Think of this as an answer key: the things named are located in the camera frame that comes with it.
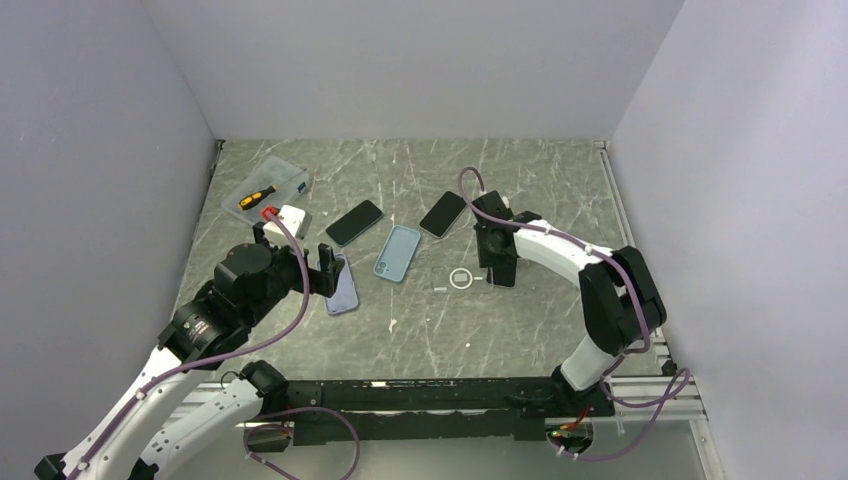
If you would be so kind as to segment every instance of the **gray marble surface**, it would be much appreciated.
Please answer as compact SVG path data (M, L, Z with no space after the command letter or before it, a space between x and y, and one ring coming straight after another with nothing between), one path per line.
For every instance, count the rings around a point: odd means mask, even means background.
M313 175L293 204L313 215L302 244L344 252L353 266L358 310L326 313L313 296L303 322L275 345L233 359L226 369L265 359L290 379L377 379L548 375L584 334L577 287L546 268L520 261L517 285L468 290L447 275L477 267L473 216L466 210L441 240L422 233L406 279L394 284L372 273L393 225L417 228L445 190L455 190L465 165L477 166L488 190L506 195L516 212L532 210L589 242L624 245L603 168L584 140L239 140L227 141L195 234L177 305L192 298L234 245L252 241L250 227L225 212L221 200L269 155ZM474 189L473 176L466 189ZM338 248L324 229L365 199L385 217L350 245ZM448 286L446 292L434 287ZM253 331L271 337L300 307L293 293ZM617 374L659 374L654 355L629 358Z

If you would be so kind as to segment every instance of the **purple phone case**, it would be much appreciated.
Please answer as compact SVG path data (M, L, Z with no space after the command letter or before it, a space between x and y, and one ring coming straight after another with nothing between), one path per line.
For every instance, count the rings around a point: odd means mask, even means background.
M350 261L343 253L337 253L336 258L344 260L345 266L339 274L339 283L336 293L330 298L324 298L324 305L330 315L339 315L359 307L359 296L356 294L356 285L353 283L353 273L350 270Z

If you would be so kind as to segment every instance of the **smartphone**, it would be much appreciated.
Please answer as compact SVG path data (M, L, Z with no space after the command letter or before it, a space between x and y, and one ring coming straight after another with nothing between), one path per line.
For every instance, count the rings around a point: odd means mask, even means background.
M338 246L344 247L381 218L383 211L370 200L365 200L327 227L327 235Z
M383 245L383 251L377 257L377 262L374 263L374 274L390 282L403 281L419 241L421 232L403 225L395 225Z
M356 310L359 307L359 296L356 294L356 286L353 284L353 272L350 270L350 261L343 253L337 253L338 260L344 260L345 266L339 273L339 283L336 285L336 293L330 298L324 298L324 306L330 315Z
M442 238L463 210L465 210L465 200L453 192L445 192L427 215L424 215L418 226L430 235Z

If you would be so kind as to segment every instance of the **yellow screwdriver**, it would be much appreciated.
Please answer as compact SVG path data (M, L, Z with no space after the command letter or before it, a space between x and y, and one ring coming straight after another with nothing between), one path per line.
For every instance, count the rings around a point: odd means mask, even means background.
M242 210L250 210L251 208L259 205L259 202L268 198L268 195L277 191L276 185L271 185L265 190L259 190L258 192L253 192L250 195L244 197L239 201L239 208Z

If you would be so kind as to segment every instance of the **blue phone case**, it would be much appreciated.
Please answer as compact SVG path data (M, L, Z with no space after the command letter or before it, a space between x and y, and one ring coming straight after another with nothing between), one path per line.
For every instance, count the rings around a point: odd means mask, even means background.
M421 232L403 225L395 225L383 245L383 251L377 257L377 262L374 263L374 275L390 282L403 281L419 241Z
M350 269L350 261L343 253L337 253L336 258L344 260L345 266L339 273L339 283L336 285L336 293L330 298L324 298L324 306L330 315L356 310L359 307L359 295L356 294L356 285L353 283L353 272Z

